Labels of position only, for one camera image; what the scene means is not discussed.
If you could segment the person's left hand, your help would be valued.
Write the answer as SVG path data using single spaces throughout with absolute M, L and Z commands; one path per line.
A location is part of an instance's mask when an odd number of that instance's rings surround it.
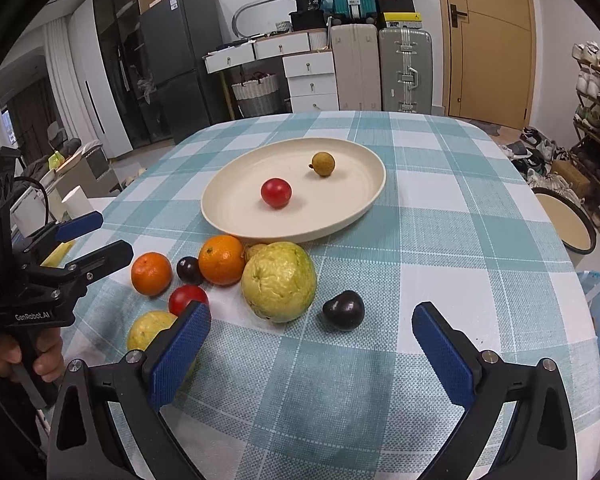
M 46 328 L 38 334 L 36 348 L 40 354 L 33 363 L 33 369 L 44 382 L 53 382 L 65 370 L 62 356 L 62 338 L 59 328 Z M 22 360 L 20 345 L 12 336 L 0 336 L 0 377 L 8 377 L 12 382 L 18 382 L 15 366 Z

